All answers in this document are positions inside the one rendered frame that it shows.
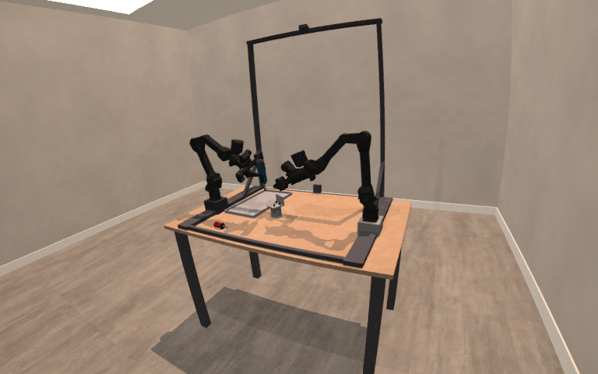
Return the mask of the grey cylinder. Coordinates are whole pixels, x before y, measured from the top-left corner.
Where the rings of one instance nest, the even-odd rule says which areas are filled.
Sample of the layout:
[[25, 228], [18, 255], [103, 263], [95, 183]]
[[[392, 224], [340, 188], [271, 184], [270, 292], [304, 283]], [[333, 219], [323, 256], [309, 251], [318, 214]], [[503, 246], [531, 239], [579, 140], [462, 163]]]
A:
[[276, 209], [270, 208], [270, 210], [271, 210], [271, 218], [280, 218], [280, 217], [282, 217], [281, 207], [278, 207]]

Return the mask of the blue electric screwdriver barrel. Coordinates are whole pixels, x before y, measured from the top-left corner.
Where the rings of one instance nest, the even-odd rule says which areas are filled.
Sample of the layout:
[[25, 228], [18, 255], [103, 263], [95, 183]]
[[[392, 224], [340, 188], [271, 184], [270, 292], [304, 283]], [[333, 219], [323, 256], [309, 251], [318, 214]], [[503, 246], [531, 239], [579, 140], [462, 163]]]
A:
[[257, 172], [258, 172], [258, 174], [260, 174], [259, 182], [262, 185], [265, 185], [267, 183], [267, 177], [266, 177], [266, 168], [265, 168], [264, 160], [258, 159], [255, 163], [256, 163], [256, 167], [257, 167]]

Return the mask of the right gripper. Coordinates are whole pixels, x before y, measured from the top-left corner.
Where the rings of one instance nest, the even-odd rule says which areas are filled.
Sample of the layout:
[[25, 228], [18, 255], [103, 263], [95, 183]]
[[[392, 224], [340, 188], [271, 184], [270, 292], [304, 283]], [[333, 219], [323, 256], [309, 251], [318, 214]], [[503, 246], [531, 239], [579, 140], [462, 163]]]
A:
[[[258, 155], [258, 156], [256, 156], [256, 155]], [[237, 178], [237, 180], [238, 180], [240, 183], [242, 183], [242, 182], [245, 180], [245, 177], [244, 177], [244, 176], [246, 176], [246, 178], [250, 178], [250, 177], [260, 177], [260, 174], [258, 174], [258, 173], [256, 173], [256, 172], [254, 172], [254, 171], [250, 170], [250, 169], [251, 169], [251, 168], [252, 168], [254, 165], [256, 166], [256, 163], [255, 163], [255, 162], [256, 162], [256, 161], [259, 159], [259, 157], [260, 157], [261, 159], [263, 159], [263, 155], [262, 155], [262, 152], [261, 152], [261, 151], [257, 151], [257, 152], [254, 154], [254, 160], [252, 160], [252, 161], [251, 161], [251, 160], [250, 160], [250, 158], [249, 158], [249, 160], [247, 160], [247, 161], [244, 163], [244, 168], [243, 168], [243, 167], [242, 167], [242, 166], [241, 166], [241, 165], [240, 165], [240, 164], [237, 162], [237, 161], [239, 160], [239, 158], [237, 159], [237, 161], [236, 161], [236, 165], [237, 165], [237, 166], [240, 168], [240, 170], [239, 170], [239, 171], [238, 171], [238, 172], [237, 172], [235, 175], [236, 175], [236, 178]], [[249, 169], [248, 167], [249, 167], [250, 169]], [[243, 169], [242, 169], [242, 168], [243, 168]], [[241, 169], [242, 169], [242, 170], [241, 170]]]

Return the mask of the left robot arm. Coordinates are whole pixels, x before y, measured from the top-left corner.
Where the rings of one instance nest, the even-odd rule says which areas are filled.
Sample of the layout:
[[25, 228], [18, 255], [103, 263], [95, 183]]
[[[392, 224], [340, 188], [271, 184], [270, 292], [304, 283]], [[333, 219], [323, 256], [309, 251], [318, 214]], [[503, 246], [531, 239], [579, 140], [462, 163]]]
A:
[[305, 180], [309, 178], [312, 182], [313, 180], [315, 180], [316, 175], [319, 175], [321, 172], [325, 170], [329, 161], [332, 159], [331, 157], [333, 157], [343, 147], [345, 143], [357, 144], [357, 148], [360, 153], [362, 185], [357, 191], [358, 199], [360, 199], [360, 203], [364, 207], [362, 214], [363, 221], [377, 223], [379, 219], [377, 206], [379, 200], [375, 196], [373, 187], [371, 185], [371, 169], [369, 156], [371, 146], [371, 134], [369, 132], [362, 131], [360, 133], [344, 133], [340, 135], [338, 140], [335, 141], [334, 144], [331, 145], [331, 147], [323, 154], [323, 156], [321, 156], [316, 161], [311, 159], [309, 160], [304, 150], [302, 150], [299, 153], [291, 155], [291, 158], [295, 166], [303, 166], [302, 168], [296, 169], [290, 161], [286, 161], [283, 164], [281, 164], [281, 166], [283, 165], [281, 169], [287, 173], [286, 176], [290, 175], [291, 173], [293, 173], [293, 171], [297, 170], [297, 176], [300, 180]]

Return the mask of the black metal overhead frame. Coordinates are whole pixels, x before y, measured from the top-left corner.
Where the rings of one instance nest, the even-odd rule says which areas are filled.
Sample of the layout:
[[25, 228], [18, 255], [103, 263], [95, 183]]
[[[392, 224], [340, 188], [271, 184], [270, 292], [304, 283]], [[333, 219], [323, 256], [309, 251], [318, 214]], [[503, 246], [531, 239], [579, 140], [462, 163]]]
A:
[[[259, 109], [258, 109], [258, 99], [257, 99], [257, 90], [256, 90], [256, 79], [255, 79], [255, 59], [254, 59], [254, 48], [253, 44], [258, 44], [266, 41], [273, 41], [280, 38], [285, 37], [292, 37], [302, 34], [310, 34], [320, 31], [326, 30], [335, 30], [347, 27], [354, 27], [354, 26], [366, 26], [366, 25], [377, 25], [377, 39], [378, 39], [378, 71], [379, 71], [379, 94], [380, 94], [380, 137], [381, 137], [381, 158], [380, 158], [380, 169], [378, 174], [378, 184], [375, 196], [379, 200], [379, 196], [384, 197], [384, 187], [385, 187], [385, 175], [384, 175], [384, 166], [385, 166], [385, 94], [384, 94], [384, 80], [382, 85], [382, 78], [384, 79], [384, 70], [383, 70], [383, 52], [382, 52], [382, 18], [379, 19], [366, 19], [360, 21], [353, 21], [348, 23], [337, 23], [333, 25], [327, 26], [318, 26], [310, 28], [310, 32], [302, 33], [299, 30], [284, 33], [284, 34], [277, 34], [268, 37], [262, 37], [259, 39], [246, 41], [248, 45], [248, 64], [249, 64], [249, 74], [250, 74], [250, 84], [251, 84], [251, 94], [252, 94], [252, 112], [253, 112], [253, 121], [254, 121], [254, 130], [255, 130], [255, 146], [256, 152], [262, 152], [262, 144], [261, 144], [261, 136], [260, 136], [260, 127], [259, 127]], [[316, 31], [315, 31], [316, 30]], [[290, 36], [288, 36], [290, 35]], [[266, 41], [265, 41], [266, 40]], [[261, 42], [258, 42], [261, 41]], [[382, 71], [383, 70], [383, 71]], [[380, 191], [379, 191], [380, 190]]]

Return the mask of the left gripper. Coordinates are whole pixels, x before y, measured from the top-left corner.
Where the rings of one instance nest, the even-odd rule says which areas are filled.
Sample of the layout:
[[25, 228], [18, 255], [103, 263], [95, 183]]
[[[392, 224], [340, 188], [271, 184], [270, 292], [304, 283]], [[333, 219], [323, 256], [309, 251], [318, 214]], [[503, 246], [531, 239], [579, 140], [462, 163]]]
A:
[[282, 177], [277, 178], [275, 181], [276, 181], [276, 184], [273, 186], [273, 188], [283, 191], [284, 189], [288, 188], [288, 185], [290, 183], [291, 183], [291, 185], [294, 185], [295, 183], [301, 182], [303, 180], [300, 180], [298, 178], [297, 170], [296, 170], [296, 171], [293, 171], [293, 173], [291, 173], [290, 175], [288, 175], [286, 179], [282, 176]]

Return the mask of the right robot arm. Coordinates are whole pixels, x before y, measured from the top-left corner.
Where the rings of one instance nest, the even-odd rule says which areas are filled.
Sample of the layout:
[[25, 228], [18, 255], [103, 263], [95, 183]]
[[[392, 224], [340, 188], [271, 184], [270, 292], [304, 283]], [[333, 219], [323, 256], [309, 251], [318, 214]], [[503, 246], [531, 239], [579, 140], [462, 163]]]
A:
[[[197, 145], [198, 144], [198, 145]], [[236, 165], [237, 161], [242, 167], [244, 167], [244, 163], [249, 160], [252, 152], [250, 150], [246, 150], [241, 156], [238, 155], [242, 153], [244, 141], [238, 139], [231, 140], [231, 148], [221, 146], [217, 141], [210, 137], [210, 135], [203, 135], [200, 137], [192, 138], [190, 141], [191, 148], [198, 154], [199, 159], [202, 163], [202, 166], [206, 172], [206, 181], [207, 185], [205, 187], [206, 191], [209, 192], [209, 199], [210, 201], [217, 201], [222, 199], [223, 197], [220, 196], [220, 188], [222, 186], [222, 178], [220, 174], [216, 173], [213, 170], [213, 167], [209, 161], [209, 158], [205, 152], [205, 145], [209, 146], [212, 150], [217, 153], [218, 158], [222, 161], [228, 161], [229, 166]], [[232, 152], [232, 153], [231, 153]], [[252, 160], [250, 158], [250, 160]], [[233, 163], [233, 164], [232, 164]], [[237, 165], [236, 165], [237, 166]], [[213, 176], [212, 176], [213, 175]], [[213, 188], [213, 190], [211, 190]]]

